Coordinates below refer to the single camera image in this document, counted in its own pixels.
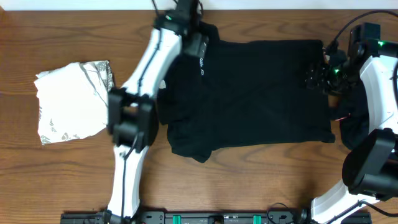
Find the black t-shirt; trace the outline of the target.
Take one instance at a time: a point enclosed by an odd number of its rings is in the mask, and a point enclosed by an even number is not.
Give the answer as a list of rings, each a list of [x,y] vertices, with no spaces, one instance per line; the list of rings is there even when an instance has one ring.
[[[209,38],[205,56],[179,56],[157,97],[174,154],[205,162],[225,147],[335,141],[328,97],[306,86],[322,41],[235,43],[212,24],[199,30]]]

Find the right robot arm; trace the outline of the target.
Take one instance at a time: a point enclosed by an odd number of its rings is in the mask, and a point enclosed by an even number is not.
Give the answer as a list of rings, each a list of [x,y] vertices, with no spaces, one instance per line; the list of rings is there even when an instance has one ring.
[[[348,58],[311,66],[307,88],[345,94],[364,87],[369,126],[343,163],[342,179],[311,201],[297,223],[370,223],[368,214],[378,202],[397,196],[397,43],[381,39],[379,24],[351,29]]]

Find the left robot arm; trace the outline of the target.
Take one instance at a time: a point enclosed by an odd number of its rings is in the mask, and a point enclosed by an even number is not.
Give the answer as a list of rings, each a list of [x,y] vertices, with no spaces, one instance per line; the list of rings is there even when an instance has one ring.
[[[146,51],[129,79],[108,93],[107,130],[114,144],[113,192],[104,223],[134,223],[145,156],[159,130],[156,98],[162,80],[180,55],[203,57],[208,38],[198,30],[199,0],[179,0],[157,13]]]

